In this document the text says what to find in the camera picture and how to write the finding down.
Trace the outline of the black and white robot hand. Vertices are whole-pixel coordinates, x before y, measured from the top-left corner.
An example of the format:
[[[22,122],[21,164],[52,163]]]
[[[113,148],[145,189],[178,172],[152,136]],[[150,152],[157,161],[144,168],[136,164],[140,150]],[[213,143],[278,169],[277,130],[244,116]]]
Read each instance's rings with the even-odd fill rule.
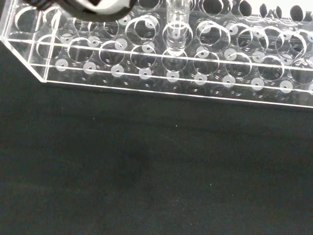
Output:
[[[72,17],[89,22],[110,22],[125,17],[137,3],[135,0],[26,0],[38,10],[59,5]]]

